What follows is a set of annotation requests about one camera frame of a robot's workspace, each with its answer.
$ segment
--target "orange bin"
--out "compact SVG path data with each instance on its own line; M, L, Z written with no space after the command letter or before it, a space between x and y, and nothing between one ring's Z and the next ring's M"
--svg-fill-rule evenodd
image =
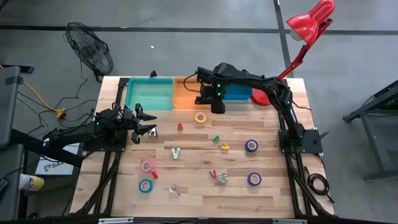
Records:
M186 77L174 77L174 92L173 92L173 105L175 109L180 110L202 110L210 109L210 105L196 105L195 98L200 94L195 91L187 90L184 85ZM190 90L200 90L200 83L196 78L189 78L186 80L185 85Z

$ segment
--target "green clip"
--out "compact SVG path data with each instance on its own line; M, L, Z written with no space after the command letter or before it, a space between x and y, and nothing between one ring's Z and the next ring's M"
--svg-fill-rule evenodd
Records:
M213 142L218 143L219 138L220 138L220 137L216 136L216 137L213 139Z

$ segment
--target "red clip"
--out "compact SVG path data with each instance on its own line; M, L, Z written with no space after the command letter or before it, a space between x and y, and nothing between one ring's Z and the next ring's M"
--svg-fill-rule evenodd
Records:
M210 170L210 175L211 175L211 177L212 178L217 178L217 175L216 175L216 171L215 170Z

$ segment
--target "blue tape roll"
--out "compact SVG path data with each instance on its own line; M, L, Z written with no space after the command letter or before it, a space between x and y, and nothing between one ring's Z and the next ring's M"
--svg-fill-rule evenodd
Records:
M142 186L144 185L144 183L148 183L148 186L149 186L148 189L146 189L146 190L144 190L144 189L142 188ZM141 191L142 193L149 193L149 192L151 192L151 190L152 190L152 188L153 188L152 181L150 181L150 180L148 180L148 179L144 179L144 180L142 180L142 181L139 183L138 188L139 188L139 191Z
M244 145L244 147L246 148L247 152L256 152L257 149L259 148L259 145L258 145L258 143L257 143L255 140L250 139L250 140L248 140L248 141L246 142L246 144Z
M252 177L252 176L257 177L257 182L253 182L253 181L251 180L251 177ZM260 176L260 174L258 174L258 173L256 173L256 172L253 172L253 173L249 174L249 176L248 176L248 183L249 183L251 186L253 186L253 187L260 185L260 184L261 184L261 176Z

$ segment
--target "yellow tape roll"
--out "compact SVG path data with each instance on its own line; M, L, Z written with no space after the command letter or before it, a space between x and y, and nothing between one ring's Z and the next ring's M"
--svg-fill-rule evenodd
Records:
M195 121L197 121L197 123L202 124L202 123L206 122L206 120L207 120L207 117L206 117L206 115L205 115L204 113L202 113L202 112L199 112L199 113L197 113L197 114L195 115Z

